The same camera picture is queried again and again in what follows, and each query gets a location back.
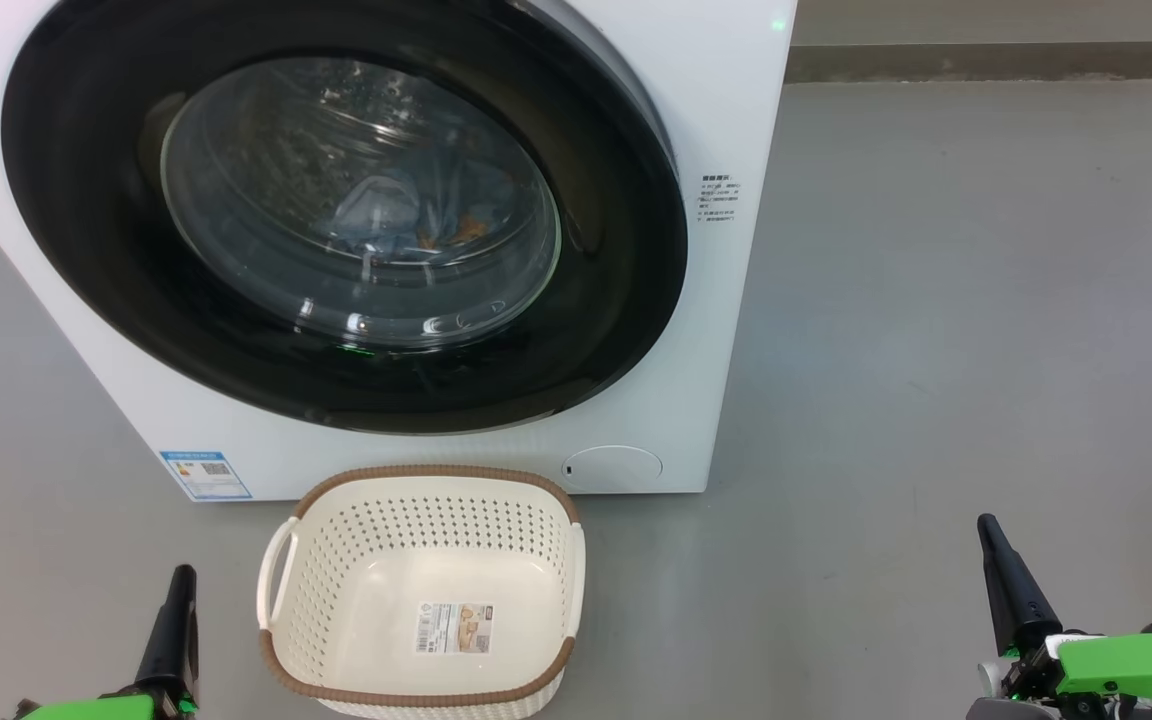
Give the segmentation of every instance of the barcode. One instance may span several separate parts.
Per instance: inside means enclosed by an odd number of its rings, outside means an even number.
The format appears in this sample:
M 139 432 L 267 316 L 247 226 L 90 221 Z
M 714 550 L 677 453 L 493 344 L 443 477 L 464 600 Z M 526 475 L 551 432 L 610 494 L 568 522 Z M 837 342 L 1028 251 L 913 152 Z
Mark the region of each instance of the barcode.
M 433 630 L 433 623 L 429 617 L 422 617 L 420 626 L 416 630 L 416 652 L 434 652 L 429 644 L 430 630 Z

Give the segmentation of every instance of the empty basket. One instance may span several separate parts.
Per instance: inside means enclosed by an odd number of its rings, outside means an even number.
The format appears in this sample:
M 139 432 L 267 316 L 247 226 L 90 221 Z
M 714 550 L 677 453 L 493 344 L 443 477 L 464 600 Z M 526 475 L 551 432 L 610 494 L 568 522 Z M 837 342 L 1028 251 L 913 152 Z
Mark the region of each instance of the empty basket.
M 558 691 L 584 588 L 585 537 L 556 484 L 374 468 L 301 500 L 265 551 L 256 614 L 279 682 L 338 712 L 505 720 Z

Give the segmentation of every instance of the white washing machine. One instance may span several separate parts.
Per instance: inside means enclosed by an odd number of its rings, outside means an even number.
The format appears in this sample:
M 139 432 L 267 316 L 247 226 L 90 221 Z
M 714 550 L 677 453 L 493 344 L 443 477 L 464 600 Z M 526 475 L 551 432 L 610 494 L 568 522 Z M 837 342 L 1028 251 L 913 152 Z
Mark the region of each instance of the white washing machine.
M 0 245 L 194 500 L 699 492 L 794 9 L 0 0 Z

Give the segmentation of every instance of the blue and white sticker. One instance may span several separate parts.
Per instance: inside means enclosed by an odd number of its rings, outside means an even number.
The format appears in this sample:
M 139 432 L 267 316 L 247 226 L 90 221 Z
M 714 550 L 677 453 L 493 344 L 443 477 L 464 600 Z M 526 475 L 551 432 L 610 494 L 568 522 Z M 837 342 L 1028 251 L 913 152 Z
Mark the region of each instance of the blue and white sticker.
M 159 455 L 180 487 L 195 500 L 251 500 L 252 493 L 220 452 L 159 452 Z

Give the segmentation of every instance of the washing machine door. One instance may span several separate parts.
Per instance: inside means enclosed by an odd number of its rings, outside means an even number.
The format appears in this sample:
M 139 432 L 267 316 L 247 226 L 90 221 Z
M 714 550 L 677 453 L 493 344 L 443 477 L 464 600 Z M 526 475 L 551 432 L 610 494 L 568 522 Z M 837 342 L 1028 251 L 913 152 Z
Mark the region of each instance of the washing machine door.
M 251 406 L 448 433 L 652 347 L 685 215 L 650 108 L 497 0 L 65 0 L 20 52 L 20 213 L 128 340 Z

